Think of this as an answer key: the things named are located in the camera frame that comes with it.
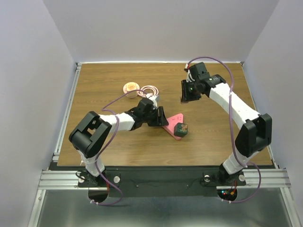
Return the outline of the pink triangular power strip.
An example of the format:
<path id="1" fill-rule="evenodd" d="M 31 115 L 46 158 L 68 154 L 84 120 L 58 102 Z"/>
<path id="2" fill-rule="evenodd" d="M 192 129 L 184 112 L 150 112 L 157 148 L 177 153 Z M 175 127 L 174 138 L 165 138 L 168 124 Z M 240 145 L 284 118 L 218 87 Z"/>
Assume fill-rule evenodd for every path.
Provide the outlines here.
<path id="1" fill-rule="evenodd" d="M 174 139 L 181 140 L 188 134 L 188 125 L 184 123 L 184 115 L 179 113 L 167 119 L 168 125 L 163 126 Z"/>

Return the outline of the dark green plug adapter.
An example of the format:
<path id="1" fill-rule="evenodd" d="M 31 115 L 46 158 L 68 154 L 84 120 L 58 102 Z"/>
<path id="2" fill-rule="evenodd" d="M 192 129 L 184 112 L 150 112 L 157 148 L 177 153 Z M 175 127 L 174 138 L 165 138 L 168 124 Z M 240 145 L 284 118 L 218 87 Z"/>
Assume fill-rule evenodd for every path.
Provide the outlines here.
<path id="1" fill-rule="evenodd" d="M 176 137 L 185 137 L 188 133 L 188 125 L 185 123 L 178 122 L 173 131 L 173 135 Z"/>

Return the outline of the round pink power strip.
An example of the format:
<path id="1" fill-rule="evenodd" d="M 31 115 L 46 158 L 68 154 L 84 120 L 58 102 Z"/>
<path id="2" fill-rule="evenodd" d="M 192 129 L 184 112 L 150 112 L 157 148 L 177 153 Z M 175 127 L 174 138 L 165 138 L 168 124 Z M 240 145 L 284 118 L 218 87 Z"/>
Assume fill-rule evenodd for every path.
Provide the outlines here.
<path id="1" fill-rule="evenodd" d="M 123 92 L 128 98 L 135 98 L 138 96 L 140 86 L 135 82 L 128 82 L 123 86 Z"/>

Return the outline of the beige cube socket adapter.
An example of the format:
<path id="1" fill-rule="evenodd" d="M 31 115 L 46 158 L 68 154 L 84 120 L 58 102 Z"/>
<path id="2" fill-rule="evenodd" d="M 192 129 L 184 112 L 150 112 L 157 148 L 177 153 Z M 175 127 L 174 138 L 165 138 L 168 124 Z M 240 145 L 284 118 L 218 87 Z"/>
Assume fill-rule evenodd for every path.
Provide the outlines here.
<path id="1" fill-rule="evenodd" d="M 127 92 L 130 92 L 130 91 L 139 89 L 140 86 L 139 86 L 137 83 L 135 83 L 135 82 L 128 82 L 128 83 L 125 85 L 125 88 L 126 88 L 126 91 L 127 91 Z"/>

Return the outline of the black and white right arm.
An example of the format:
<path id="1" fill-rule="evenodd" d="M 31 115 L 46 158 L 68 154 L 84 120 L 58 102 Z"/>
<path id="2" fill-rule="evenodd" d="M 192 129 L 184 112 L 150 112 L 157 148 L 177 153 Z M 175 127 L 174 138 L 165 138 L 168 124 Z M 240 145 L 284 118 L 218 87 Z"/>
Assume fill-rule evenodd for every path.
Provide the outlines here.
<path id="1" fill-rule="evenodd" d="M 229 184 L 248 162 L 272 141 L 272 117 L 260 114 L 242 101 L 220 75 L 210 75 L 203 62 L 184 68 L 181 102 L 196 101 L 202 95 L 215 101 L 229 115 L 232 153 L 219 166 L 218 180 Z"/>

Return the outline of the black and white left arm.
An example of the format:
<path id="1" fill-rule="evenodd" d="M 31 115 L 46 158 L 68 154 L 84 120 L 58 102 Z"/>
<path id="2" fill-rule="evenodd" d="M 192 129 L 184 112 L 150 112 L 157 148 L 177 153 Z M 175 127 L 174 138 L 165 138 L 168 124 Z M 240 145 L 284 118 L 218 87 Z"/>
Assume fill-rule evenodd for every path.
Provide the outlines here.
<path id="1" fill-rule="evenodd" d="M 142 98 L 136 107 L 111 115 L 88 112 L 69 135 L 69 142 L 85 163 L 89 181 L 94 186 L 105 182 L 105 166 L 99 158 L 118 131 L 133 131 L 147 124 L 149 127 L 168 126 L 164 108 L 153 97 Z"/>

